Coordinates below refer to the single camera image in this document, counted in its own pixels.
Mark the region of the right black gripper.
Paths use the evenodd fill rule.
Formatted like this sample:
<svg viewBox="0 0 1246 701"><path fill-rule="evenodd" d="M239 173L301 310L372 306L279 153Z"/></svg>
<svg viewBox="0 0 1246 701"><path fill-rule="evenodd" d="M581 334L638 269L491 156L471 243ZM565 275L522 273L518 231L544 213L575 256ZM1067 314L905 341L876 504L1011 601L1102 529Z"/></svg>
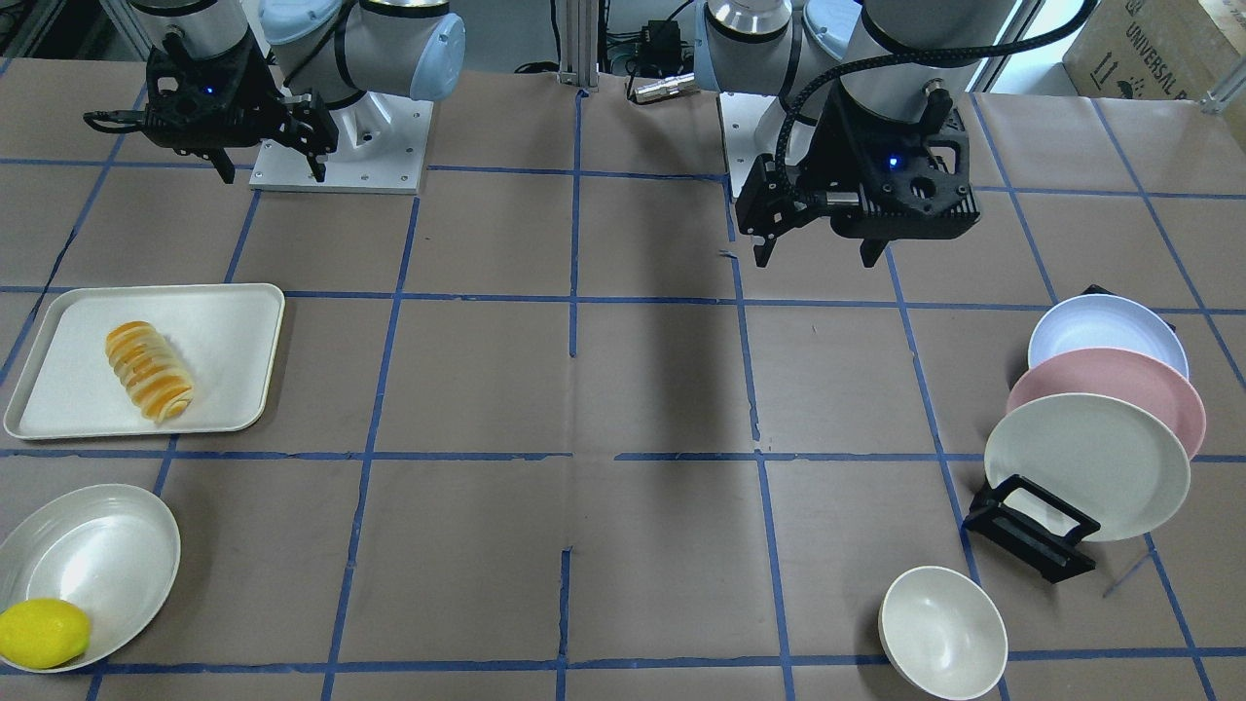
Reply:
<svg viewBox="0 0 1246 701"><path fill-rule="evenodd" d="M324 183L324 157L336 151L339 129L316 92L285 97L250 34L216 57L196 59L188 41L168 34L146 64L150 101L143 110L83 115L91 129L141 132L177 154L209 161L226 186L235 183L227 148L273 139L307 154L312 179Z"/></svg>

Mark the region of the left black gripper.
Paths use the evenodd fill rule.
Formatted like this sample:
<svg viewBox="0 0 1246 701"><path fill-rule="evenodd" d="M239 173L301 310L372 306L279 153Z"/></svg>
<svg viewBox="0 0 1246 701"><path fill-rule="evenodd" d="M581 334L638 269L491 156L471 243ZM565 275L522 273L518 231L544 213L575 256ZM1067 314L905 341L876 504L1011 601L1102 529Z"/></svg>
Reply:
<svg viewBox="0 0 1246 701"><path fill-rule="evenodd" d="M918 97L916 123L896 123L831 88L797 166L773 154L753 161L736 219L753 237L756 266L769 265L779 237L822 217L839 237L861 240L867 268L892 240L952 240L974 227L969 137L951 92L931 88Z"/></svg>

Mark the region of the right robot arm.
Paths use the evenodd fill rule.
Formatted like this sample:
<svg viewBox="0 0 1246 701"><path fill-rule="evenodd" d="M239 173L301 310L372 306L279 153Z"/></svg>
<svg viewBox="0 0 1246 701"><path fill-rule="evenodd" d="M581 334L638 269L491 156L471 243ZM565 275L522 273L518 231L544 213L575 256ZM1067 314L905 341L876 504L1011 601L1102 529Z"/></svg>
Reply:
<svg viewBox="0 0 1246 701"><path fill-rule="evenodd" d="M151 41L147 105L93 111L98 132L140 132L235 181L257 147L255 191L414 195L434 106L464 66L446 1L135 1Z"/></svg>

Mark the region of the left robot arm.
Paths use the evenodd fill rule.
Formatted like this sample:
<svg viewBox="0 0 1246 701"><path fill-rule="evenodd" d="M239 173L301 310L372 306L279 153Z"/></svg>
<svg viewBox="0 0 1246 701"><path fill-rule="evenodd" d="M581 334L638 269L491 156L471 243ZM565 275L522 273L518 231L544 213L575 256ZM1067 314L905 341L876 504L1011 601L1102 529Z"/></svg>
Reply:
<svg viewBox="0 0 1246 701"><path fill-rule="evenodd" d="M827 219L875 266L891 242L953 240L981 217L956 102L983 59L1030 52L1094 12L1006 44L1011 1L698 1L695 81L766 93L779 125L735 213L768 266L787 232Z"/></svg>

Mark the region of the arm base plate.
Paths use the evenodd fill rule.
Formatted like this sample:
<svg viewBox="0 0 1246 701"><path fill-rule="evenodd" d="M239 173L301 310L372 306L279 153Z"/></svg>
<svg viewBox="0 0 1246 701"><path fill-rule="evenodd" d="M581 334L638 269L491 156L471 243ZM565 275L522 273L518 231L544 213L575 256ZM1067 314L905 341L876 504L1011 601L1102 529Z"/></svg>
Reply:
<svg viewBox="0 0 1246 701"><path fill-rule="evenodd" d="M249 186L254 191L417 195L435 108L431 101L365 93L331 115L339 143L326 156L324 181L312 176L307 157L267 141Z"/></svg>
<svg viewBox="0 0 1246 701"><path fill-rule="evenodd" d="M728 157L731 194L743 199L753 166L763 154L775 154L776 137L785 111L776 96L725 92L719 98L721 143ZM846 115L868 116L841 85L829 88L826 111L814 126L792 125L787 139L787 186L776 177L776 163L760 166L756 202L775 210L801 210L806 205L858 205L862 200L858 161L847 143L844 117L834 115L842 107Z"/></svg>

